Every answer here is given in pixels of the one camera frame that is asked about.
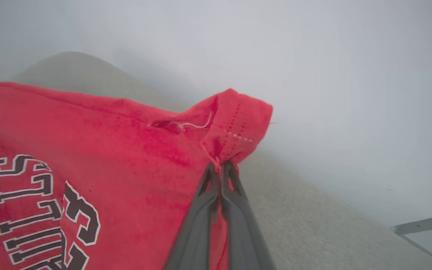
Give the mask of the grey fabric sofa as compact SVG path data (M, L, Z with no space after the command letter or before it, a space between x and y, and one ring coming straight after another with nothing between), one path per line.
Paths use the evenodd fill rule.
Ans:
M10 79L48 89L126 98L182 112L190 104L98 57L62 52ZM265 150L240 166L244 189L278 270L432 270L432 255L298 179Z

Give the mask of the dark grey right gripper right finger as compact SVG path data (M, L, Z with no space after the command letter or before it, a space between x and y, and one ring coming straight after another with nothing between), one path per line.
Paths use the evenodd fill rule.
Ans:
M235 165L222 164L222 214L228 226L228 270L276 270Z

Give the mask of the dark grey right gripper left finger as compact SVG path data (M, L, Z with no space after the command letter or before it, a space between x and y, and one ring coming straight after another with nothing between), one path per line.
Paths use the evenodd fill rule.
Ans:
M218 208L219 176L209 163L170 248L163 270L209 270L212 218Z

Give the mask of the red and white jersey shirt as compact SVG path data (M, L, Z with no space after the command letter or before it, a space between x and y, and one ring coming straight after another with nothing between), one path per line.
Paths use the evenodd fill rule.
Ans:
M273 107L228 89L177 113L0 82L0 270L164 270L209 163L250 156ZM222 208L210 269L228 270Z

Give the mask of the grey metal bracket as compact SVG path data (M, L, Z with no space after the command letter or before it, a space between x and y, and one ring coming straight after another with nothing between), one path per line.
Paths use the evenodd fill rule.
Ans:
M397 235L416 234L432 230L432 218L422 219L416 222L409 222L391 227L391 231Z

